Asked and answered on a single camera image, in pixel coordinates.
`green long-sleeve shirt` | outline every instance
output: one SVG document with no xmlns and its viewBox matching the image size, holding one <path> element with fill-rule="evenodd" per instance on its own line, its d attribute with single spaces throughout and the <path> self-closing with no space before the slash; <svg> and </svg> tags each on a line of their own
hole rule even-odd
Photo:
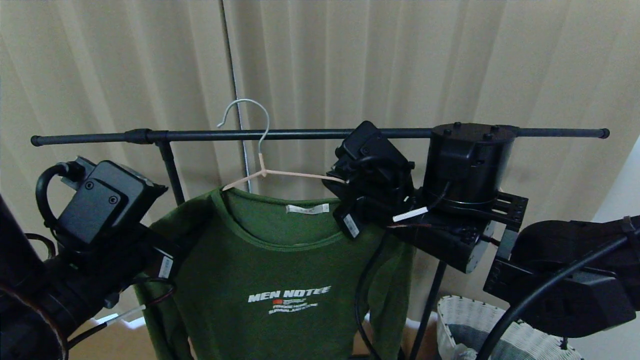
<svg viewBox="0 0 640 360">
<path fill-rule="evenodd" d="M 177 293 L 145 310 L 159 359 L 346 359 L 360 273 L 380 243 L 369 226 L 355 239 L 332 217 L 339 200 L 288 201 L 216 189 L 187 201 L 152 229 L 189 248 Z M 286 212 L 286 205 L 329 212 Z M 395 360 L 406 318 L 413 248 L 391 237 L 364 286 L 374 346 Z M 138 286 L 141 303 L 162 284 Z"/>
</svg>

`white woven basket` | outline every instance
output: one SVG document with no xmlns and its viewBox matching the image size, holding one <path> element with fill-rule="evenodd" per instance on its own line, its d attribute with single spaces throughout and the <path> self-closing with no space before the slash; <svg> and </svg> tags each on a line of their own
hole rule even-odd
<svg viewBox="0 0 640 360">
<path fill-rule="evenodd" d="M 473 360 L 484 339 L 504 314 L 503 309 L 459 296 L 438 302 L 438 352 L 443 360 Z M 571 346 L 561 349 L 562 338 L 512 323 L 493 350 L 493 360 L 580 360 Z"/>
</svg>

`hanger hook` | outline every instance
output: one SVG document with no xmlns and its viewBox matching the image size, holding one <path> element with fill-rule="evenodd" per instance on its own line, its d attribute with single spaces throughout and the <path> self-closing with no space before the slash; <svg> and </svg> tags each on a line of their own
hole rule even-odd
<svg viewBox="0 0 640 360">
<path fill-rule="evenodd" d="M 227 106 L 227 109 L 225 110 L 225 115 L 222 117 L 222 122 L 218 124 L 218 127 L 221 127 L 227 122 L 227 115 L 229 114 L 229 110 L 231 110 L 231 108 L 239 102 L 251 102 L 253 104 L 256 104 L 257 106 L 260 106 L 260 108 L 264 111 L 264 114 L 267 115 L 267 128 L 264 130 L 264 134 L 262 134 L 262 136 L 260 137 L 260 141 L 258 141 L 258 153 L 262 154 L 262 142 L 264 141 L 264 138 L 267 137 L 267 134 L 269 133 L 269 127 L 271 126 L 271 118 L 269 117 L 269 112 L 267 111 L 267 109 L 264 108 L 264 106 L 261 103 L 252 99 L 238 99 L 238 100 L 232 101 L 229 104 L 229 106 Z M 239 116 L 240 116 L 240 108 L 238 108 L 238 117 Z"/>
</svg>

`pink hanger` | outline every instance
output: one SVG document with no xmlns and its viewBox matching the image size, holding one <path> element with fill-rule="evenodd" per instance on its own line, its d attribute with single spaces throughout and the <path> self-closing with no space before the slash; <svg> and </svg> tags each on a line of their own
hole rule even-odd
<svg viewBox="0 0 640 360">
<path fill-rule="evenodd" d="M 247 176 L 247 177 L 243 177 L 242 179 L 238 179 L 236 181 L 234 181 L 233 183 L 230 183 L 228 185 L 226 185 L 224 188 L 222 188 L 222 191 L 227 191 L 231 188 L 235 188 L 236 186 L 246 183 L 247 181 L 253 179 L 254 177 L 258 177 L 258 176 L 262 176 L 262 177 L 266 177 L 267 174 L 274 174 L 274 175 L 286 175 L 286 176 L 299 176 L 299 177 L 313 177 L 314 179 L 324 179 L 324 180 L 331 180 L 331 181 L 337 181 L 339 183 L 344 183 L 344 180 L 342 179 L 338 179 L 337 177 L 332 177 L 332 176 L 324 176 L 324 175 L 315 175 L 315 174 L 305 174 L 302 172 L 288 172 L 288 171 L 279 171 L 279 170 L 270 170 L 268 168 L 266 168 L 264 166 L 264 156 L 262 155 L 262 141 L 264 141 L 264 138 L 267 136 L 267 134 L 269 133 L 269 127 L 271 126 L 271 118 L 269 117 L 269 112 L 267 111 L 267 109 L 264 108 L 263 105 L 261 105 L 259 102 L 255 101 L 255 100 L 251 100 L 251 99 L 238 99 L 235 100 L 233 102 L 231 102 L 229 104 L 229 106 L 227 106 L 227 109 L 225 110 L 225 115 L 222 117 L 222 122 L 218 124 L 218 127 L 221 127 L 222 125 L 224 125 L 227 121 L 227 114 L 229 113 L 229 110 L 231 110 L 231 108 L 233 107 L 233 105 L 239 103 L 239 102 L 251 102 L 253 104 L 256 104 L 257 106 L 260 106 L 260 108 L 264 111 L 265 115 L 267 116 L 267 128 L 264 131 L 264 134 L 262 134 L 262 137 L 260 137 L 260 141 L 258 141 L 258 160 L 260 161 L 260 170 L 258 172 L 254 172 L 253 174 Z"/>
</svg>

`white sticker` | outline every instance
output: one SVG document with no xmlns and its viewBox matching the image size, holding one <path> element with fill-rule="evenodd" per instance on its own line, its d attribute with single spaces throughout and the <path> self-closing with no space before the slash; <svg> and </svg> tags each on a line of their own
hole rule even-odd
<svg viewBox="0 0 640 360">
<path fill-rule="evenodd" d="M 353 221 L 353 218 L 351 218 L 351 214 L 347 214 L 347 216 L 344 217 L 344 224 L 347 225 L 347 229 L 349 229 L 351 236 L 353 236 L 354 238 L 356 238 L 358 234 L 360 234 L 360 230 L 356 226 L 356 223 Z"/>
<path fill-rule="evenodd" d="M 160 265 L 160 271 L 158 272 L 158 277 L 163 277 L 165 279 L 169 278 L 169 274 L 171 274 L 171 267 L 173 266 L 173 259 L 165 256 L 162 259 L 162 265 Z"/>
<path fill-rule="evenodd" d="M 404 219 L 408 219 L 408 218 L 416 217 L 418 215 L 422 215 L 424 213 L 427 213 L 428 211 L 429 210 L 427 209 L 427 207 L 424 206 L 423 208 L 407 211 L 406 213 L 402 213 L 400 215 L 396 215 L 396 216 L 393 217 L 393 219 L 394 219 L 394 222 L 398 222 L 398 221 L 402 221 Z"/>
<path fill-rule="evenodd" d="M 329 212 L 329 204 L 320 204 L 314 206 L 313 208 L 301 208 L 295 205 L 287 205 L 287 213 L 299 213 L 299 214 L 307 214 L 307 215 L 315 215 L 321 213 Z"/>
</svg>

